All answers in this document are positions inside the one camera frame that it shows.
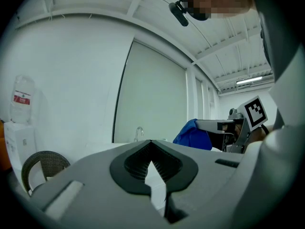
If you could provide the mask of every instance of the white wall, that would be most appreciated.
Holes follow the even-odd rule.
[[[267,113],[268,121],[264,125],[273,125],[275,123],[277,107],[268,90],[219,97],[220,118],[226,120],[230,109],[238,108],[241,104],[256,96],[260,97]]]
[[[9,121],[15,76],[25,74],[37,89],[31,122],[38,150],[69,159],[88,141],[111,143],[133,38],[131,29],[93,18],[45,21],[18,30],[0,56],[0,118]]]

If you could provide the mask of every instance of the water bottle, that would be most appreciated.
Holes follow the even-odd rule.
[[[31,116],[31,99],[34,94],[34,81],[24,75],[16,76],[10,102],[10,120],[27,124]]]

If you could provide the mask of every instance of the faucet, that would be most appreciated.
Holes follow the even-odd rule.
[[[138,142],[138,132],[139,132],[139,130],[141,130],[141,136],[144,135],[143,128],[139,126],[139,127],[137,128],[137,130],[135,131],[135,138],[134,138],[134,140],[133,140],[134,143],[135,143],[135,142]]]

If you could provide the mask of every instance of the orange object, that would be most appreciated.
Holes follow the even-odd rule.
[[[0,171],[5,171],[11,168],[9,155],[4,139],[4,125],[0,121]]]

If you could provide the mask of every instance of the red label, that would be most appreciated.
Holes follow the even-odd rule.
[[[22,98],[19,96],[14,95],[14,102],[20,103],[20,104],[26,104],[30,105],[30,100],[29,98]]]

